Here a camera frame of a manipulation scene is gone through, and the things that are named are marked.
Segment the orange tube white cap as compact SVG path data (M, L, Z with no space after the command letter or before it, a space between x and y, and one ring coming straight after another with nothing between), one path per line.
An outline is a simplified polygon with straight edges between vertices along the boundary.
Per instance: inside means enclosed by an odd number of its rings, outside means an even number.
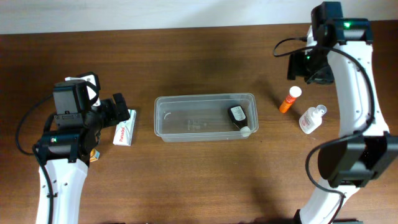
M289 90L289 94L285 97L282 104L279 106L279 111L281 113L286 113L290 107L293 105L295 100L300 97L302 90L298 86L292 86Z

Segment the dark bottle white cap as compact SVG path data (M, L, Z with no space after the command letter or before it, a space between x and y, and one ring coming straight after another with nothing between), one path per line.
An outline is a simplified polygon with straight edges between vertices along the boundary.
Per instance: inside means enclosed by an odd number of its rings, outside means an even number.
M231 122L239 129L242 137L247 138L251 134L248 126L248 117L246 116L242 106L235 105L228 108L228 116Z

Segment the white pump bottle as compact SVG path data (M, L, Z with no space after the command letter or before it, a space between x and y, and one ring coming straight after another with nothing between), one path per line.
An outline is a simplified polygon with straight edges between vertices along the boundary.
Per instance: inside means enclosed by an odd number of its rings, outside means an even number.
M325 105L310 107L299 119L301 130L305 134L310 134L322 124L322 117L327 112Z

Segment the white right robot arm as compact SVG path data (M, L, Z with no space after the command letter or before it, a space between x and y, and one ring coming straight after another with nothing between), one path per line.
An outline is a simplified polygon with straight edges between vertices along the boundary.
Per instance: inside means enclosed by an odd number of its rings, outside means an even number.
M339 2L325 1L311 12L307 45L289 55L288 78L334 83L340 110L337 139L312 150L320 179L297 223L332 223L344 203L377 179L397 157L377 100L373 78L373 33L363 18L345 18Z

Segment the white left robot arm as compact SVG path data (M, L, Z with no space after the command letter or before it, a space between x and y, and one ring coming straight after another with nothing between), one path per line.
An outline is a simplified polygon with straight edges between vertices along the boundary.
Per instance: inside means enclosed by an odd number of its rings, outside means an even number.
M37 223L78 223L90 153L100 143L101 130L131 117L122 94L95 106L98 98L99 88L88 81L54 86L56 111L32 146L40 175Z

